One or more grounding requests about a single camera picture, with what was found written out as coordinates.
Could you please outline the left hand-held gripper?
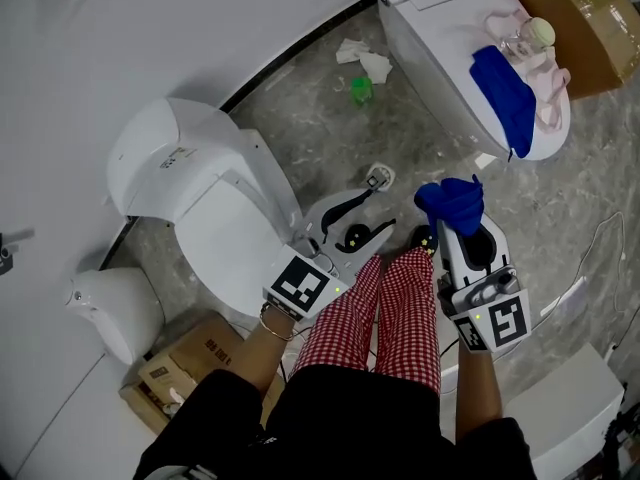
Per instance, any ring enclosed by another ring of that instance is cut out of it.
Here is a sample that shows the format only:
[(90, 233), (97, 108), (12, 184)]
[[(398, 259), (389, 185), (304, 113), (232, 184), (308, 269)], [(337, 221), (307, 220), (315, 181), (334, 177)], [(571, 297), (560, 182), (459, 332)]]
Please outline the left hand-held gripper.
[(310, 319), (353, 285), (353, 272), (364, 266), (391, 237), (396, 220), (375, 228), (356, 223), (337, 243), (329, 228), (373, 195), (345, 190), (317, 201), (289, 241), (262, 235), (263, 298), (295, 321)]

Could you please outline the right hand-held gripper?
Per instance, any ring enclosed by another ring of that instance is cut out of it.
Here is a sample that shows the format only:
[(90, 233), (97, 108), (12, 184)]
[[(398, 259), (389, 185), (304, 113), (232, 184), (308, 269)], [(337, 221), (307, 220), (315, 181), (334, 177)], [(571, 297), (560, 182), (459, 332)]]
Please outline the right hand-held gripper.
[[(444, 221), (438, 222), (438, 236), (449, 275), (437, 280), (437, 296), (467, 350), (497, 353), (529, 336), (528, 291), (508, 265), (502, 229), (483, 216), (476, 232), (462, 240)], [(477, 282), (467, 286), (465, 279)]]

